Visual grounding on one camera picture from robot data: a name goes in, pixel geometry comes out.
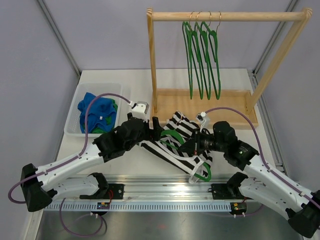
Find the black white striped top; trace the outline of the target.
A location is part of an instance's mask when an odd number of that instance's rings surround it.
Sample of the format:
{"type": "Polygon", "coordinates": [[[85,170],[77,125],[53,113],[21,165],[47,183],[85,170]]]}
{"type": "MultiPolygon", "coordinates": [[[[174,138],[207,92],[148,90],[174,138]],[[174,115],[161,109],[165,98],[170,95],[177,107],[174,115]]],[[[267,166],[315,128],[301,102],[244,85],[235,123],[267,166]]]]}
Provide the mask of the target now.
{"type": "Polygon", "coordinates": [[[195,121],[176,111],[163,127],[164,132],[160,135],[159,141],[142,141],[138,145],[188,174],[190,184],[199,180],[209,182],[212,179],[213,154],[208,150],[199,155],[179,150],[179,147],[190,140],[192,133],[198,128],[195,121]]]}

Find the green tank top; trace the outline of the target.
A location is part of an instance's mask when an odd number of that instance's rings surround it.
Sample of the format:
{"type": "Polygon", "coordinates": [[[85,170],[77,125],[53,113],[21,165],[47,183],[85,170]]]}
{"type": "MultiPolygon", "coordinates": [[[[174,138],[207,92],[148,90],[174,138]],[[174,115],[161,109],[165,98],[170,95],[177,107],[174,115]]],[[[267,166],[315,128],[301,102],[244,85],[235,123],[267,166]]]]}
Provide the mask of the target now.
{"type": "Polygon", "coordinates": [[[90,107],[87,116],[88,133],[110,132],[116,122],[118,105],[111,98],[99,98],[90,107]]]}

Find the blue tank top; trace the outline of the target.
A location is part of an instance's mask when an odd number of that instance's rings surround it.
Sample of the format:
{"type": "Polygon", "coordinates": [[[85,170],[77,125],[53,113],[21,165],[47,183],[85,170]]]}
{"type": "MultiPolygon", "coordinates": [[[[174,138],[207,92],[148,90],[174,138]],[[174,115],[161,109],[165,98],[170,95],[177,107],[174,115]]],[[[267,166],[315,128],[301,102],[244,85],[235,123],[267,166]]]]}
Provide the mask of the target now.
{"type": "MultiPolygon", "coordinates": [[[[84,95],[77,109],[80,111],[79,125],[80,130],[84,134],[85,127],[85,114],[91,101],[96,96],[90,92],[84,95]]],[[[101,97],[97,99],[90,107],[87,116],[87,126],[89,134],[104,134],[114,129],[116,124],[118,105],[112,98],[101,97]]]]}

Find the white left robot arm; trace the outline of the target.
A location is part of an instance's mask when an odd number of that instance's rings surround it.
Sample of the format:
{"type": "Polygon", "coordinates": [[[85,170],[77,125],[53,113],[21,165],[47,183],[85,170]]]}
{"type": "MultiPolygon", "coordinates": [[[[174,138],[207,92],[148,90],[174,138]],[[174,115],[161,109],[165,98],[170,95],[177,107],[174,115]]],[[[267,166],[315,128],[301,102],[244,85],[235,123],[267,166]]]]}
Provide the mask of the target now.
{"type": "Polygon", "coordinates": [[[103,174],[94,172],[78,183],[71,181],[70,177],[119,158],[143,141],[160,140],[164,129],[157,117],[153,117],[151,122],[152,125],[149,120],[129,113],[125,122],[95,138],[80,153],[43,166],[25,165],[19,185],[27,210],[37,212],[58,198],[103,199],[109,188],[103,174]]]}

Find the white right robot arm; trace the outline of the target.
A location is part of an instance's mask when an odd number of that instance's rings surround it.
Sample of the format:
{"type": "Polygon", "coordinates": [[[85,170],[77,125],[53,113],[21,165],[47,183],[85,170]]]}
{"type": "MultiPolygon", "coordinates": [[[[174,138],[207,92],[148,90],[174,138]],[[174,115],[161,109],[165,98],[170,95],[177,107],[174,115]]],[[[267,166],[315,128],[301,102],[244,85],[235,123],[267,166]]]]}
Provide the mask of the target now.
{"type": "Polygon", "coordinates": [[[212,133],[195,130],[179,151],[192,155],[204,151],[223,153],[230,165],[240,169],[228,181],[230,197],[242,195],[260,202],[306,238],[312,238],[319,229],[320,192],[311,191],[269,164],[262,152],[238,139],[228,122],[216,122],[212,133]]]}

